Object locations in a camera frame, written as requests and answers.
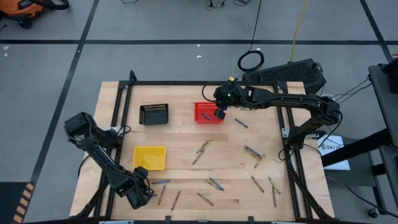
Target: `red basket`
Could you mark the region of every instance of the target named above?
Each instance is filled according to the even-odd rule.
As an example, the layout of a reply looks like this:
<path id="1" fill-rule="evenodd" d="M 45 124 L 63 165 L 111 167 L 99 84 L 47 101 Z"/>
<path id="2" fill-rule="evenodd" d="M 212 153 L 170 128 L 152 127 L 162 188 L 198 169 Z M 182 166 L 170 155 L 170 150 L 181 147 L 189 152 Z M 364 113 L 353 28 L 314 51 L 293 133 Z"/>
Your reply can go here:
<path id="1" fill-rule="evenodd" d="M 217 109 L 217 106 L 215 103 L 195 103 L 195 121 L 197 123 L 208 123 L 208 124 L 218 124 L 221 123 L 223 120 L 217 118 L 214 116 L 214 111 Z"/>

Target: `yellow plastic tray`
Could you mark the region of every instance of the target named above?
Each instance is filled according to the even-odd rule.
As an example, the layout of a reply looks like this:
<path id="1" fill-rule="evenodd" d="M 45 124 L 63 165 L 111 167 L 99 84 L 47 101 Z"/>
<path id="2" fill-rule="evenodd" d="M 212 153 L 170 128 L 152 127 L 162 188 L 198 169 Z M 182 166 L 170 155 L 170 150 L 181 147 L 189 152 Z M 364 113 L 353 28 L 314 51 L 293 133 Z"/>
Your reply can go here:
<path id="1" fill-rule="evenodd" d="M 143 167 L 147 170 L 164 170 L 166 147 L 137 146 L 134 148 L 132 168 Z"/>

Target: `concrete floor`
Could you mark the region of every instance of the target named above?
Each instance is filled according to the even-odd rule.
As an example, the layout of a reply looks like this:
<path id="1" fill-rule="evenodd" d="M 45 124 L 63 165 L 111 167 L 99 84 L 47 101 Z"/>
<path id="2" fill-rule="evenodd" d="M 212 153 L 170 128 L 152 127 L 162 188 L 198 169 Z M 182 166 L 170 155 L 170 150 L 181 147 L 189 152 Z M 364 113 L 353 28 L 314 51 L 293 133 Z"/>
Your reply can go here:
<path id="1" fill-rule="evenodd" d="M 101 82 L 126 80 L 131 69 L 139 80 L 241 77 L 243 73 L 236 62 L 248 44 L 197 44 L 202 39 L 251 39 L 258 2 L 238 7 L 227 1 L 224 8 L 207 11 L 205 0 L 141 0 L 127 5 L 115 0 L 70 0 L 69 10 L 45 13 L 30 30 L 23 30 L 12 21 L 0 21 L 0 26 L 9 24 L 0 32 L 0 138 L 4 148 L 0 181 L 30 181 L 52 118 L 56 124 L 53 138 L 47 138 L 51 140 L 49 150 L 25 222 L 68 217 L 83 152 L 66 141 L 63 122 L 81 111 L 94 113 Z M 93 21 L 86 24 L 96 3 Z M 366 3 L 383 38 L 398 40 L 398 2 Z M 304 0 L 263 0 L 256 39 L 292 40 L 303 4 Z M 368 41 L 377 37 L 360 0 L 311 0 L 297 39 Z M 85 40 L 198 43 L 84 44 Z M 255 48 L 266 56 L 264 68 L 286 63 L 292 49 L 291 45 L 272 42 Z M 389 45 L 388 49 L 392 54 L 398 53 L 396 45 Z M 377 44 L 298 45 L 295 60 L 306 58 L 322 64 L 328 81 L 323 92 L 332 95 L 344 93 L 364 80 L 368 66 L 387 62 Z M 256 62 L 256 58 L 248 58 L 245 67 Z M 59 100 L 63 87 L 68 90 L 65 104 L 62 97 Z M 62 109 L 59 119 L 53 117 L 57 104 Z M 372 87 L 343 103 L 341 110 L 345 119 L 338 134 L 362 138 L 385 128 Z M 377 152 L 374 159 L 380 162 Z M 397 213 L 386 177 L 381 177 L 381 182 L 388 209 Z M 352 222 L 398 223 L 388 216 L 369 218 L 367 204 L 333 182 L 329 188 L 336 217 Z M 374 201 L 370 187 L 353 189 Z"/>

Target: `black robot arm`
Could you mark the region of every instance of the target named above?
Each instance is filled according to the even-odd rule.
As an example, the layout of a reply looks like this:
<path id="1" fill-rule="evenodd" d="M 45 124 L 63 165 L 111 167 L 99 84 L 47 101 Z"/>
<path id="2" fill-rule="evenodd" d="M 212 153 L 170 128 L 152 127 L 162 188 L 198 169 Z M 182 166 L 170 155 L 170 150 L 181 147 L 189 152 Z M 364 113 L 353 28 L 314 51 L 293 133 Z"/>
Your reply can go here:
<path id="1" fill-rule="evenodd" d="M 309 110 L 311 118 L 301 126 L 289 129 L 289 136 L 284 138 L 287 144 L 294 149 L 303 148 L 305 137 L 323 125 L 333 125 L 340 120 L 340 106 L 327 97 L 314 94 L 284 94 L 272 93 L 268 90 L 246 86 L 240 87 L 235 80 L 229 80 L 218 87 L 214 92 L 215 103 L 218 109 L 215 116 L 224 119 L 225 111 L 229 106 L 249 109 L 266 109 L 270 106 L 289 108 L 304 108 Z"/>
<path id="2" fill-rule="evenodd" d="M 68 141 L 94 159 L 106 173 L 111 188 L 120 197 L 126 196 L 133 209 L 148 203 L 154 194 L 147 180 L 148 171 L 138 167 L 130 172 L 115 164 L 103 149 L 120 147 L 120 138 L 116 131 L 103 131 L 97 127 L 91 115 L 83 112 L 66 121 L 64 128 Z"/>

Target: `wooden table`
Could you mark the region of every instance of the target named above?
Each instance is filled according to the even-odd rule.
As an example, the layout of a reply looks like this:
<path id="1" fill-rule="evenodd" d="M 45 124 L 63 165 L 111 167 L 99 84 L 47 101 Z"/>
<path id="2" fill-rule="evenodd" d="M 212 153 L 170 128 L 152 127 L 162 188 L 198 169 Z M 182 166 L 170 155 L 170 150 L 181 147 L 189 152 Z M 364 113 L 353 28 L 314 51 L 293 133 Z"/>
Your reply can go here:
<path id="1" fill-rule="evenodd" d="M 94 116 L 101 128 L 108 128 L 111 123 L 117 87 L 117 82 L 102 84 Z M 258 87 L 273 91 L 268 86 Z M 253 216 L 255 221 L 293 221 L 286 166 L 278 159 L 282 141 L 277 109 L 273 107 L 248 111 L 228 108 L 225 120 L 221 124 L 196 124 L 193 120 L 194 102 L 204 101 L 201 88 L 202 86 L 133 86 L 127 117 L 127 125 L 132 131 L 124 138 L 121 165 L 132 169 L 135 146 L 165 146 L 166 168 L 162 171 L 150 171 L 149 179 L 171 179 L 171 182 L 167 184 L 159 206 L 158 196 L 145 207 L 133 210 L 126 198 L 116 195 L 111 218 L 164 220 L 165 216 L 170 215 L 172 220 L 245 221 L 248 220 L 248 216 Z M 211 97 L 215 88 L 216 86 L 208 86 L 205 95 Z M 289 93 L 304 93 L 302 83 L 288 83 L 288 88 Z M 140 105 L 156 103 L 169 104 L 169 123 L 160 126 L 139 125 Z M 122 111 L 121 108 L 118 121 L 121 120 Z M 301 125 L 310 117 L 310 113 L 303 109 L 293 109 L 293 114 L 296 125 Z M 249 128 L 246 129 L 235 122 L 235 118 L 244 121 Z M 213 142 L 199 161 L 192 165 L 197 156 L 195 152 L 207 139 L 212 139 Z M 308 139 L 305 143 L 317 147 L 316 140 Z M 266 158 L 256 169 L 256 160 L 244 152 L 245 145 L 261 154 L 266 153 Z M 304 147 L 301 155 L 309 191 L 324 210 L 334 216 L 319 154 Z M 87 160 L 81 169 L 70 215 L 77 214 L 95 193 L 100 174 L 101 169 L 95 162 L 92 159 Z M 264 194 L 251 180 L 252 175 L 266 191 Z M 282 195 L 277 194 L 277 208 L 274 208 L 268 176 L 274 179 L 282 191 Z M 203 179 L 209 177 L 216 179 L 225 191 L 216 190 L 204 183 Z M 151 187 L 156 194 L 160 194 L 163 184 Z M 171 211 L 179 190 L 181 196 L 175 209 Z M 197 192 L 209 198 L 215 206 L 207 204 Z M 298 188 L 297 192 L 301 216 L 305 217 L 302 194 Z M 107 199 L 108 190 L 104 194 L 101 214 L 104 214 Z"/>

